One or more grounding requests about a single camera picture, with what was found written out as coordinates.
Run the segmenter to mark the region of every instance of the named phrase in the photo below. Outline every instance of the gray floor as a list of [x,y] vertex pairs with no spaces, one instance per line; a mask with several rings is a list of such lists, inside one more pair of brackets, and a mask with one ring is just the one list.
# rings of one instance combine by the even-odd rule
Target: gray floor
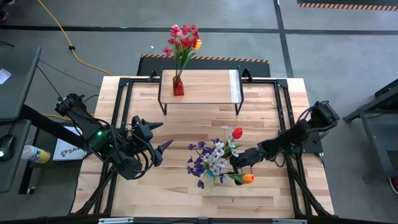
[[[44,1],[65,26],[169,27],[175,23],[206,28],[277,28],[272,0],[204,1]],[[286,29],[397,30],[398,12],[300,8],[296,0],[280,1]],[[54,25],[36,1],[17,1],[9,24]],[[141,54],[161,54],[168,33],[69,32],[79,57],[116,75],[134,75]],[[270,60],[273,77],[286,77],[278,34],[202,33],[199,55]],[[58,31],[0,30],[0,40],[40,45],[41,59],[94,85],[104,74],[78,63]],[[330,100],[341,117],[371,99],[397,78],[396,35],[287,35],[294,77],[304,78],[310,102]],[[63,95],[98,94],[39,64]],[[55,114],[57,96],[40,73],[34,77],[27,104]],[[88,103],[94,112],[96,100]],[[345,218],[398,222],[398,196],[386,181],[365,184],[363,175],[379,169],[360,121],[344,122],[323,140],[326,174],[333,206]],[[78,169],[42,170],[33,195],[0,195],[0,220],[65,215],[73,202]]]

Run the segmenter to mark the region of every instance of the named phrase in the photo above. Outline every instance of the orange tulip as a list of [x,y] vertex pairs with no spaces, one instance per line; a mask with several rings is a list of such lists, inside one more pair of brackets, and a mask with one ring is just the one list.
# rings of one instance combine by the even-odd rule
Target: orange tulip
[[243,175],[243,183],[244,184],[251,184],[254,181],[254,175],[253,174],[244,174]]

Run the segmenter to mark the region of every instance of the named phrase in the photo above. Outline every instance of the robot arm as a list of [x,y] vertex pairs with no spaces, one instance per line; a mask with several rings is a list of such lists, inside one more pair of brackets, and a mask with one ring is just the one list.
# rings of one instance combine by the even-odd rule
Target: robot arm
[[329,105],[329,101],[316,102],[314,106],[305,110],[298,118],[295,126],[286,130],[280,136],[259,142],[253,147],[239,153],[239,157],[231,157],[230,163],[237,173],[238,169],[245,166],[253,166],[263,159],[272,160],[285,146],[300,146],[305,144],[308,135],[313,131],[325,132],[334,128],[340,117]]

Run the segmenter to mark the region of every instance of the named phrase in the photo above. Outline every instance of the red flower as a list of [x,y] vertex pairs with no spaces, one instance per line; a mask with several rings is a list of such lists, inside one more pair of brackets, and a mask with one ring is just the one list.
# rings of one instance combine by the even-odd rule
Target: red flower
[[193,32],[193,31],[198,32],[198,28],[197,28],[195,25],[190,26],[189,29],[190,29],[192,32]]
[[183,48],[187,49],[192,45],[192,41],[189,39],[189,37],[182,38],[181,45]]
[[169,44],[173,45],[174,42],[176,42],[176,41],[175,41],[175,38],[170,38],[170,39],[168,40],[168,42],[169,42]]
[[172,37],[179,37],[179,36],[182,35],[182,31],[181,31],[181,29],[180,29],[177,25],[174,25],[174,26],[172,27],[172,29],[170,29],[170,35],[171,35]]
[[187,35],[190,31],[191,29],[189,29],[187,25],[182,26],[182,35]]
[[170,53],[173,52],[172,49],[168,49],[167,47],[165,47],[162,51],[166,53],[166,56],[171,56]]
[[239,139],[242,137],[243,134],[243,130],[242,128],[236,128],[233,132],[232,132],[232,137],[235,139]]

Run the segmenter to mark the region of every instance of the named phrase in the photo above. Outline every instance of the yellow tulip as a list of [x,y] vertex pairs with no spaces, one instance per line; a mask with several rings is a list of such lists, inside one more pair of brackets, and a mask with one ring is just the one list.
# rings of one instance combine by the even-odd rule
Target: yellow tulip
[[201,40],[197,40],[197,44],[195,45],[195,47],[192,47],[193,50],[199,50],[201,47]]

